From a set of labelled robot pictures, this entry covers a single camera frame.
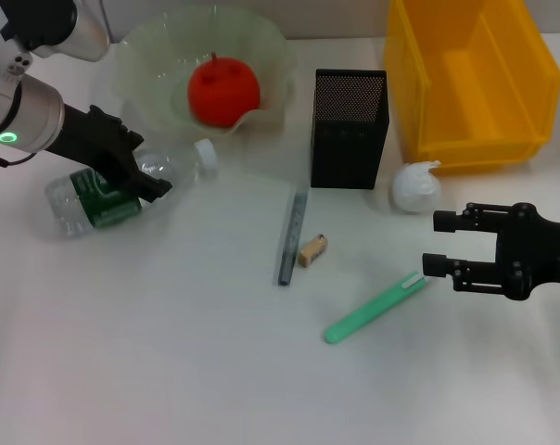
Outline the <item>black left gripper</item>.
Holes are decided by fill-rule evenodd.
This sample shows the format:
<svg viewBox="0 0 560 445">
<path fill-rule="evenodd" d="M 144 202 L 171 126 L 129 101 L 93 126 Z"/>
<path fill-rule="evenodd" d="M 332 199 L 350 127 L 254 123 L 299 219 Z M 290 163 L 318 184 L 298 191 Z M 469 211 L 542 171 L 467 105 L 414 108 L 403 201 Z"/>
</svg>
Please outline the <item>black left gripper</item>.
<svg viewBox="0 0 560 445">
<path fill-rule="evenodd" d="M 150 176 L 138 167 L 133 152 L 144 137 L 124 122 L 92 105 L 84 113 L 64 106 L 64 120 L 52 143 L 52 153 L 99 172 L 118 191 L 149 203 L 164 197 L 172 183 Z"/>
</svg>

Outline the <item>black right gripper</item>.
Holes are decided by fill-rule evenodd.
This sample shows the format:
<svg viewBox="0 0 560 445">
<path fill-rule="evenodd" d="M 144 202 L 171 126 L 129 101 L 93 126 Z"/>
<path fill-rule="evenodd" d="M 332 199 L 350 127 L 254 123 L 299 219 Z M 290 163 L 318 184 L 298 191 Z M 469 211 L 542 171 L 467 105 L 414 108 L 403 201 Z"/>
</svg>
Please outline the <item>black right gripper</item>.
<svg viewBox="0 0 560 445">
<path fill-rule="evenodd" d="M 537 286 L 560 284 L 560 222 L 541 217 L 532 204 L 468 203 L 460 214 L 436 210 L 433 227 L 442 233 L 499 232 L 496 265 L 423 254 L 423 274 L 438 278 L 449 275 L 456 292 L 504 294 L 512 300 L 525 300 Z"/>
</svg>

